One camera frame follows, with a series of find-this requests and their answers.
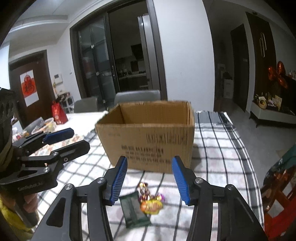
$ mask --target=person's hand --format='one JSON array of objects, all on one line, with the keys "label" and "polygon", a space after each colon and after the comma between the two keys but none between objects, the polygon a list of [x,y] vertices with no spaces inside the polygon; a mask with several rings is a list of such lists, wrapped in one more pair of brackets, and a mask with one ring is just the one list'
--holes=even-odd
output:
[{"label": "person's hand", "polygon": [[[0,194],[0,198],[6,207],[8,207],[11,210],[14,210],[15,200],[13,198],[8,197],[4,194]],[[24,210],[26,212],[32,213],[36,211],[38,206],[38,198],[36,194],[24,196],[24,200],[25,200]]]}]

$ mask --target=red snack bag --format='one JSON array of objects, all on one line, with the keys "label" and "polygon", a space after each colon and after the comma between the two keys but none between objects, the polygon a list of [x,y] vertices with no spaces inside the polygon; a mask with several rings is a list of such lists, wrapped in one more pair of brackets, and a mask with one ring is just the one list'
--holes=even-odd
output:
[{"label": "red snack bag", "polygon": [[52,102],[52,116],[57,125],[65,124],[68,118],[59,103]]}]

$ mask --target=dining table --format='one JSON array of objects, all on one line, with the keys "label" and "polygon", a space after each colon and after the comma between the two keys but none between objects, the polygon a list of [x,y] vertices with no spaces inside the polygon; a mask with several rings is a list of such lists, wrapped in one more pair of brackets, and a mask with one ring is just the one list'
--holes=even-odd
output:
[{"label": "dining table", "polygon": [[[85,139],[90,144],[88,154],[64,164],[57,177],[58,185],[38,194],[40,220],[68,183],[75,187],[88,185],[103,177],[112,168],[102,143],[95,132],[95,124],[105,112],[67,114],[68,122],[58,125],[56,130],[71,127],[73,141]],[[35,153],[44,155],[44,151]],[[209,111],[195,112],[194,143],[190,168],[197,177],[212,185],[225,187],[233,184],[251,207],[260,224],[264,225],[260,188],[248,152],[227,113]],[[140,182],[148,183],[150,193],[165,196],[163,209],[157,215],[148,215],[148,226],[127,229],[120,200],[112,207],[107,206],[107,214],[114,240],[186,240],[191,223],[193,206],[181,200],[172,174],[128,169],[120,195],[137,191]],[[87,204],[82,204],[82,238],[90,240],[87,222]],[[211,240],[217,240],[218,204],[213,204]]]}]

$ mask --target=checkered tablecloth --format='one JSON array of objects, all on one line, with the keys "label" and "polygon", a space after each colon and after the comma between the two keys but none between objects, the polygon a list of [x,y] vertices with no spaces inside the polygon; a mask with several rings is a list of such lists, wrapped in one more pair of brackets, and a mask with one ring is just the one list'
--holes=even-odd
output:
[{"label": "checkered tablecloth", "polygon": [[[199,112],[196,113],[195,122],[191,168],[196,176],[217,186],[224,187],[228,183],[235,185],[263,226],[262,201],[256,174],[235,127],[223,113]],[[104,176],[112,167],[94,130],[85,140],[91,145],[89,153],[65,164],[57,179],[58,186],[39,194],[40,218],[65,184],[87,185]],[[193,207],[186,206],[181,200],[173,175],[128,169],[121,195],[134,192],[141,181],[148,183],[152,194],[160,192],[165,196],[164,208],[158,215],[150,217],[150,226],[126,229],[120,201],[113,207],[107,207],[114,240],[186,240]],[[86,205],[82,204],[84,241],[89,240]],[[217,238],[217,227],[218,205],[214,204],[211,240]]]}]

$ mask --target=green snack packet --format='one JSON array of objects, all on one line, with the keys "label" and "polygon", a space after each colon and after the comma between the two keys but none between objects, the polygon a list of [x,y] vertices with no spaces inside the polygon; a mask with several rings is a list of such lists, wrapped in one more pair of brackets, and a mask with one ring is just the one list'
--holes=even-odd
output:
[{"label": "green snack packet", "polygon": [[138,198],[139,194],[137,191],[119,197],[127,229],[147,226],[151,224],[150,219],[140,209]]}]

